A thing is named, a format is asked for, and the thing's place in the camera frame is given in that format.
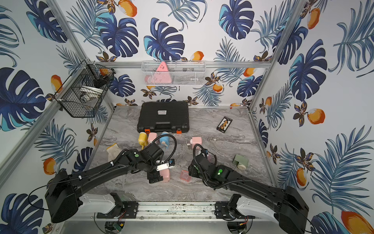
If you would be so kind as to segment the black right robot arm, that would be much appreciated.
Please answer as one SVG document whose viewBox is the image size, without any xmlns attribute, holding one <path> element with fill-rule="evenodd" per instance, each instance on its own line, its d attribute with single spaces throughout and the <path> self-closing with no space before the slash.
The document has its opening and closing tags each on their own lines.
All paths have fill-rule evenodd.
<svg viewBox="0 0 374 234">
<path fill-rule="evenodd" d="M 195 144 L 192 150 L 193 160 L 189 166 L 189 175 L 200 178 L 203 184 L 214 190 L 226 189 L 238 192 L 254 199 L 271 209 L 273 217 L 283 231 L 288 234 L 304 234 L 309 222 L 309 207 L 293 187 L 285 189 L 268 186 L 247 178 L 230 167 L 211 163 L 206 149 Z"/>
</svg>

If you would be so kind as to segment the yellow pencil sharpener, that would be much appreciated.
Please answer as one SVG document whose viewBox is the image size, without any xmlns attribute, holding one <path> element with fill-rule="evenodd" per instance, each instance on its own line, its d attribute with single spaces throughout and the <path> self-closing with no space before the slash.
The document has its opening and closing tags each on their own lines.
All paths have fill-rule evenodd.
<svg viewBox="0 0 374 234">
<path fill-rule="evenodd" d="M 145 132 L 140 132 L 138 137 L 138 143 L 141 146 L 142 150 L 148 146 L 148 135 Z"/>
</svg>

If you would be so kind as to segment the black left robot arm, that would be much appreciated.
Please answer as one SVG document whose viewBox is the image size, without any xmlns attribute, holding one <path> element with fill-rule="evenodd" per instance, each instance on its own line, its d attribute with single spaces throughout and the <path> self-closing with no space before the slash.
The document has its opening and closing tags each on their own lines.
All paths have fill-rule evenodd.
<svg viewBox="0 0 374 234">
<path fill-rule="evenodd" d="M 124 149 L 114 160 L 83 172 L 70 175 L 66 171 L 59 172 L 51 183 L 45 185 L 47 187 L 45 200 L 48 208 L 30 205 L 47 210 L 52 223 L 61 223 L 79 211 L 79 207 L 83 205 L 80 197 L 88 191 L 133 171 L 153 174 L 158 166 L 156 161 L 162 160 L 163 155 L 164 151 L 153 141 L 141 151 Z"/>
</svg>

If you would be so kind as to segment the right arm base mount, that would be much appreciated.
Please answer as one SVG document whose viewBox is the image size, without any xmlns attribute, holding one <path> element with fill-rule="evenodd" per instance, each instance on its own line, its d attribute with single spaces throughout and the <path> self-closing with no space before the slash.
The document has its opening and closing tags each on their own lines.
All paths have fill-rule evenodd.
<svg viewBox="0 0 374 234">
<path fill-rule="evenodd" d="M 253 219 L 253 215 L 243 215 L 238 210 L 238 201 L 242 198 L 240 194 L 233 194 L 228 202 L 220 201 L 215 203 L 214 214 L 217 219 L 234 221 L 236 219 Z"/>
</svg>

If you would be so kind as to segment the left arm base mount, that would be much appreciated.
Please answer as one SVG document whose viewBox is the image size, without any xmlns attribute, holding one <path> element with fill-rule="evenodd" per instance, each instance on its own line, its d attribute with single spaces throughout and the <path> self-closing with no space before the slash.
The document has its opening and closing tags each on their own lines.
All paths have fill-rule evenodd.
<svg viewBox="0 0 374 234">
<path fill-rule="evenodd" d="M 107 213 L 98 213 L 95 215 L 99 219 L 135 219 L 138 212 L 139 203 L 136 201 L 122 201 L 117 193 L 110 193 L 114 199 L 115 206 Z"/>
</svg>

